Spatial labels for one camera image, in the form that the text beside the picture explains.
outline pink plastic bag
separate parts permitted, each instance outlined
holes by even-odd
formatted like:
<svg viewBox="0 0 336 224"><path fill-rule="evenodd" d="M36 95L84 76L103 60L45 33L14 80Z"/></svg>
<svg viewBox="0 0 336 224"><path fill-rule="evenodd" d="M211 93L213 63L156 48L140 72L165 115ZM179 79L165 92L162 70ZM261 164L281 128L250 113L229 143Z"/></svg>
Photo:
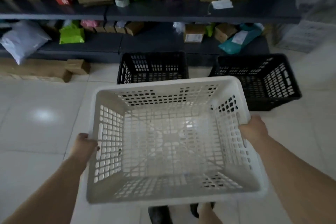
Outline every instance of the pink plastic bag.
<svg viewBox="0 0 336 224"><path fill-rule="evenodd" d="M99 21L94 20L81 20L81 25L83 28L92 27L95 28L99 24Z"/></svg>

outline tape roll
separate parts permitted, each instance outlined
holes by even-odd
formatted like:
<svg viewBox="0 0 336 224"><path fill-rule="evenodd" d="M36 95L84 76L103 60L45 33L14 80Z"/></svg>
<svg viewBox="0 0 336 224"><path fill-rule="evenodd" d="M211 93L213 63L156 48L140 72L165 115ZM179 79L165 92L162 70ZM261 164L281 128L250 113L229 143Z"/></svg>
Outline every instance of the tape roll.
<svg viewBox="0 0 336 224"><path fill-rule="evenodd" d="M126 7L129 5L129 0L115 0L115 4L118 7Z"/></svg>

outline white tile floor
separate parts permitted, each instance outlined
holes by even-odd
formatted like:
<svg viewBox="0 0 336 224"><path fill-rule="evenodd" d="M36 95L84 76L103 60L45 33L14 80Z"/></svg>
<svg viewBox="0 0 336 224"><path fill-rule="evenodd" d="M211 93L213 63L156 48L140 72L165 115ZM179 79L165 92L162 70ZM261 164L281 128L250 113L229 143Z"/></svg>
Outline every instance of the white tile floor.
<svg viewBox="0 0 336 224"><path fill-rule="evenodd" d="M291 62L304 56L285 52ZM210 68L190 68L191 78ZM79 132L87 132L94 90L116 83L118 65L93 65L70 83L0 79L0 222L66 158ZM305 90L303 98L261 113L270 134L293 153L336 179L336 91ZM81 181L72 223L149 224L146 208L89 205ZM260 200L217 203L224 224L291 223L274 190ZM171 207L174 224L196 223L187 205Z"/></svg>

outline shoe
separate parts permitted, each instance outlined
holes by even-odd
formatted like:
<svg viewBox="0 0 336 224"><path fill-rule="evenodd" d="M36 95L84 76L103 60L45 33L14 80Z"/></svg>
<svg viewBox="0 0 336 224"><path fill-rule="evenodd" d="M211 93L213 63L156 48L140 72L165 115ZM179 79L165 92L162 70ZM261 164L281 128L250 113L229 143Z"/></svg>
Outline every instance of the shoe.
<svg viewBox="0 0 336 224"><path fill-rule="evenodd" d="M213 209L215 206L215 202L210 202L211 208ZM196 204L190 204L190 211L192 213L192 215L196 218L199 218L200 215L197 212L197 207L198 207L198 203Z"/></svg>
<svg viewBox="0 0 336 224"><path fill-rule="evenodd" d="M173 224L167 205L149 207L148 213L152 224Z"/></svg>

